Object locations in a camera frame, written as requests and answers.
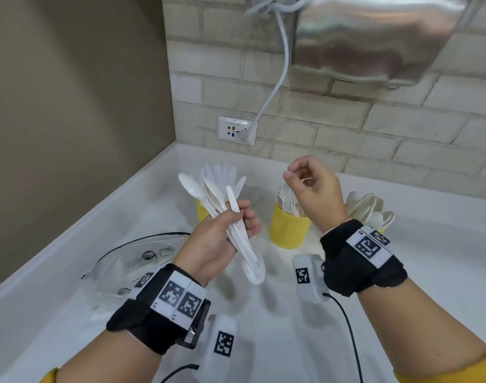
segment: electrical outlet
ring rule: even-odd
[[[257,126],[255,124],[252,132],[248,134],[248,139],[243,141],[239,135],[241,132],[248,129],[252,121],[246,121],[244,119],[223,117],[221,115],[216,118],[216,138],[221,141],[234,142],[241,145],[249,145],[253,147],[255,145],[255,137],[257,135]]]

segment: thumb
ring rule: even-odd
[[[243,218],[243,212],[234,212],[232,210],[227,210],[214,218],[214,221],[218,226],[220,226],[224,230],[227,230],[230,224],[236,223],[241,218]]]
[[[301,181],[300,178],[296,176],[294,173],[286,171],[284,172],[283,177],[284,177],[284,181],[295,193],[296,198],[298,200],[300,200],[300,198],[305,193],[305,191],[309,190],[309,188],[305,184],[303,184],[303,181]]]

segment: left hand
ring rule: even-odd
[[[241,212],[225,211],[216,218],[207,216],[195,227],[173,264],[194,277],[202,286],[219,275],[236,254],[227,239],[231,223],[243,218],[248,238],[261,230],[261,223],[250,209],[250,201],[238,200]]]

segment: yellow mesh cup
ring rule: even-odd
[[[205,217],[209,216],[209,212],[204,208],[203,205],[201,205],[201,202],[199,200],[196,200],[197,202],[197,216],[199,217],[199,223],[201,223]]]
[[[302,244],[310,223],[309,218],[298,218],[290,215],[282,211],[278,204],[275,203],[272,225],[270,227],[270,238],[278,247],[296,249]]]

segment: plastic bag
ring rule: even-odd
[[[82,277],[92,308],[86,327],[103,330],[127,294],[149,270],[171,262],[189,237],[186,232],[146,236],[123,244],[101,257]]]

